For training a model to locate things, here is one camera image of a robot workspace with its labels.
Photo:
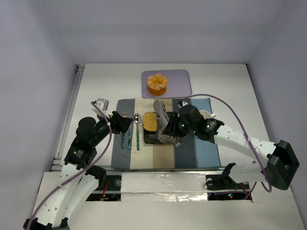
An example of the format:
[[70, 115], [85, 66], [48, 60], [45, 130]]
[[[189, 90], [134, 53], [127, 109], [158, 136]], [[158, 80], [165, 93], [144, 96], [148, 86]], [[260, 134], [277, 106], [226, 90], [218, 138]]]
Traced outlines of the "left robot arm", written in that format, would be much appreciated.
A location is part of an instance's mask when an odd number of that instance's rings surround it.
[[108, 186], [106, 169], [92, 164], [97, 155], [96, 146], [112, 134], [126, 133], [133, 120], [116, 111], [106, 117], [101, 113], [97, 115], [98, 122], [92, 117], [79, 121], [56, 188], [25, 221], [25, 230], [68, 230], [72, 218], [91, 193]]

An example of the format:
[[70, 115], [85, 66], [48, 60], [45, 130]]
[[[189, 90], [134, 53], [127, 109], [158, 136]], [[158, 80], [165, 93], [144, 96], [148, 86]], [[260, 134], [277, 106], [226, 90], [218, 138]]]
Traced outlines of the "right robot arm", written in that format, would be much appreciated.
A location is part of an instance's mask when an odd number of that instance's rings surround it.
[[191, 104], [179, 112], [165, 116], [163, 134], [175, 141], [194, 134], [198, 139], [217, 146], [228, 147], [252, 159], [250, 164], [239, 165], [231, 162], [220, 174], [206, 177], [205, 188], [210, 191], [233, 189], [243, 182], [267, 182], [272, 187], [287, 190], [299, 167], [299, 161], [290, 143], [278, 143], [248, 138], [215, 118], [204, 118]]

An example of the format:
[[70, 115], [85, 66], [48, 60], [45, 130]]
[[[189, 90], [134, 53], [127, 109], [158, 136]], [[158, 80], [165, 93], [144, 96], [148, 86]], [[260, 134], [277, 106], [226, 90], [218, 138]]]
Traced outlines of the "slice of bread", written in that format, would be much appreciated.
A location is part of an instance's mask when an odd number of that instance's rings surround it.
[[144, 114], [143, 128], [149, 132], [157, 131], [157, 116], [154, 112], [146, 112]]

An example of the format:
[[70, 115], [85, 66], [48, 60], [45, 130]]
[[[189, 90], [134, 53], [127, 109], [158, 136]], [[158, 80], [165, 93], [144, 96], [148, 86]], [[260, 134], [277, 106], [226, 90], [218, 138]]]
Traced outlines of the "orange bundt cake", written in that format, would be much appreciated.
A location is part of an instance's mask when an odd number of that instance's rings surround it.
[[168, 78], [162, 74], [154, 74], [147, 79], [148, 91], [153, 96], [161, 96], [167, 91]]

